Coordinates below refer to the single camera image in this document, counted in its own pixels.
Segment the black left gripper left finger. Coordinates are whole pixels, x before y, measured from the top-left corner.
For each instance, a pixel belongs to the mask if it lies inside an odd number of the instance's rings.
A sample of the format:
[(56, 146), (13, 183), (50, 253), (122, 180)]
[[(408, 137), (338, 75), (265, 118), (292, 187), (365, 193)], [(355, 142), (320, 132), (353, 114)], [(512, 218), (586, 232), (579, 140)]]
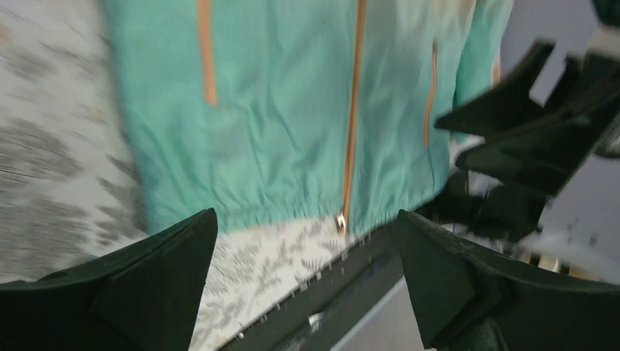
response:
[(201, 211), (35, 282), (1, 286), (3, 350), (187, 350), (218, 224)]

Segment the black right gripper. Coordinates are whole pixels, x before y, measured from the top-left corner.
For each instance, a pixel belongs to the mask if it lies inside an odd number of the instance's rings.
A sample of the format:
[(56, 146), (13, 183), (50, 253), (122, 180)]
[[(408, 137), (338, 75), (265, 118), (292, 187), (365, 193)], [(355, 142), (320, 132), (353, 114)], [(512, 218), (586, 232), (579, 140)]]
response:
[[(601, 158), (619, 157), (618, 97), (564, 107), (533, 121), (545, 108), (531, 100), (529, 92), (554, 46), (534, 42), (507, 77), (435, 122), (437, 129), (481, 137), (505, 132), (462, 152), (458, 168), (522, 186), (541, 197), (555, 197), (593, 152)], [(619, 73), (619, 28), (600, 27), (586, 52), (568, 53), (564, 63), (546, 107), (563, 105)]]

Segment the mint and orange zip jacket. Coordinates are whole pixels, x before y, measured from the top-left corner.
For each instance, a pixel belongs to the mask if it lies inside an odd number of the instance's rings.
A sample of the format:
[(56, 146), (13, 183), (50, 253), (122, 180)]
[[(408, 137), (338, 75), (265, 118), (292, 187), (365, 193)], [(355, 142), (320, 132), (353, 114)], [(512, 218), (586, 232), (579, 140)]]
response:
[(511, 1), (106, 1), (150, 234), (330, 217), (365, 233), (433, 200), (487, 91)]

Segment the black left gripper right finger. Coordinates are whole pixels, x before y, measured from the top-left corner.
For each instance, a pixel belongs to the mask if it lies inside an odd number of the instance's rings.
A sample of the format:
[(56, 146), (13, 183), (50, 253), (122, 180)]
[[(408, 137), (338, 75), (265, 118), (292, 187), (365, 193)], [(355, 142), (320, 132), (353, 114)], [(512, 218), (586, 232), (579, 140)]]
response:
[(616, 285), (511, 259), (408, 211), (396, 245), (425, 348), (619, 348)]

